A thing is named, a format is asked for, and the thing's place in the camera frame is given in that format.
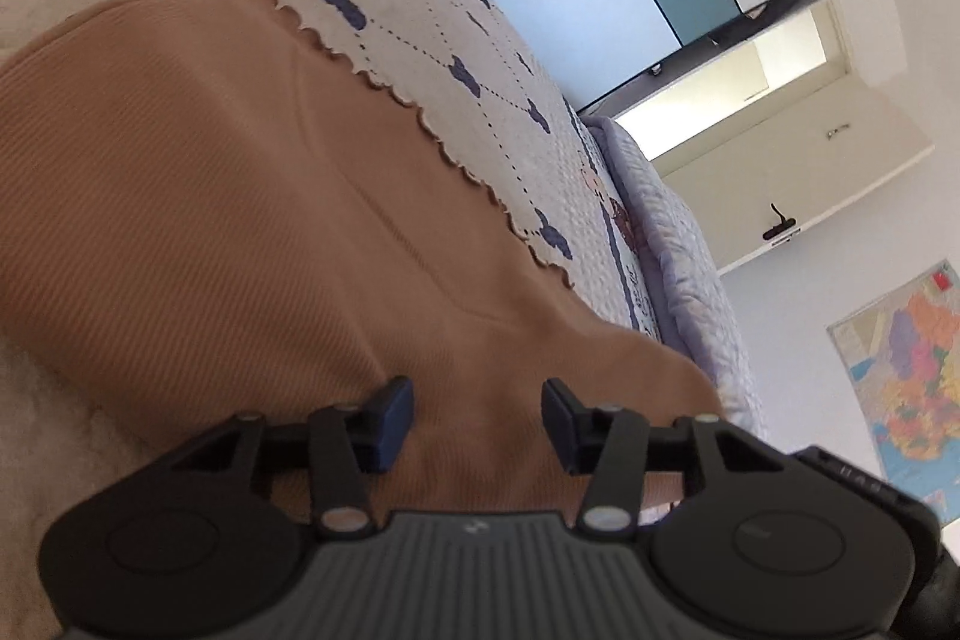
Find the tan ribbed knit garment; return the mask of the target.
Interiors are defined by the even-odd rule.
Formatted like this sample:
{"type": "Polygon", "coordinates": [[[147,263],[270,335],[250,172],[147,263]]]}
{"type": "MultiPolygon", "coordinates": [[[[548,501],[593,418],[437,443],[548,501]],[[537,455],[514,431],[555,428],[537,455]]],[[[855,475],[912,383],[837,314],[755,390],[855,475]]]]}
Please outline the tan ribbed knit garment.
{"type": "Polygon", "coordinates": [[[656,425],[721,408],[275,0],[114,0],[3,65],[2,328],[160,447],[405,375],[378,512],[573,512],[549,378],[656,425]]]}

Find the folded lavender fleece blanket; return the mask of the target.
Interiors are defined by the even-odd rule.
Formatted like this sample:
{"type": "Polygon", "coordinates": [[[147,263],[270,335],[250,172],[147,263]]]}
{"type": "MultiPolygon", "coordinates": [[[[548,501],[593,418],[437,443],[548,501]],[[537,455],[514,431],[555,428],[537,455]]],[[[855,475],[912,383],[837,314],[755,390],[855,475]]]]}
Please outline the folded lavender fleece blanket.
{"type": "Polygon", "coordinates": [[[584,124],[625,198],[662,339],[708,375],[727,419],[765,438],[768,425],[747,346],[692,211],[617,122],[592,115],[584,124]]]}

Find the cream room door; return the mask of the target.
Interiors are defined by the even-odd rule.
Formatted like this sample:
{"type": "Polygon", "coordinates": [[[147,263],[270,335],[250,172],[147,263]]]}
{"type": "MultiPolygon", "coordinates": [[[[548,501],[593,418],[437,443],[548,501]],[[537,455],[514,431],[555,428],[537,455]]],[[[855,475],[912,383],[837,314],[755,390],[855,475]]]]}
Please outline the cream room door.
{"type": "Polygon", "coordinates": [[[828,3],[619,113],[721,273],[787,244],[934,149],[854,71],[828,3]]]}

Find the cream bear pattern bedspread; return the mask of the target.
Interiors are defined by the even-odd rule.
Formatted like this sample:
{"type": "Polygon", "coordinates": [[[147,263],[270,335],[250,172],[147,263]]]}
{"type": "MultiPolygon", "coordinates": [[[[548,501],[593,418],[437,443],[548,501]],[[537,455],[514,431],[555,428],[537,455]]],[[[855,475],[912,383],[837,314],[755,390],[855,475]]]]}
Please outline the cream bear pattern bedspread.
{"type": "MultiPolygon", "coordinates": [[[[16,65],[48,32],[73,28],[128,0],[2,0],[2,60],[16,65]]],[[[640,297],[619,276],[619,231],[602,220],[604,187],[587,175],[592,143],[562,93],[491,0],[268,0],[379,97],[423,109],[413,122],[436,138],[436,164],[482,188],[509,214],[540,283],[625,323],[640,297]]],[[[116,380],[71,380],[36,341],[18,304],[59,296],[94,263],[109,262],[127,226],[109,216],[104,125],[76,130],[62,113],[23,120],[2,103],[2,632],[43,638],[55,627],[36,575],[53,517],[128,470],[150,440],[187,432],[184,409],[133,413],[116,380]]]]}

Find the colourful wall map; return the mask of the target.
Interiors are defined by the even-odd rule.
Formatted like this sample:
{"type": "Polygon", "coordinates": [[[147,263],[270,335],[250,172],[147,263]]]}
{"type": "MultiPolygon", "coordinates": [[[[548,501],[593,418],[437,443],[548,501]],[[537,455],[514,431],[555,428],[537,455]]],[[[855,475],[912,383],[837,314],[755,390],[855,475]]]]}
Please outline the colourful wall map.
{"type": "Polygon", "coordinates": [[[833,323],[885,479],[958,520],[958,273],[940,262],[833,323]]]}

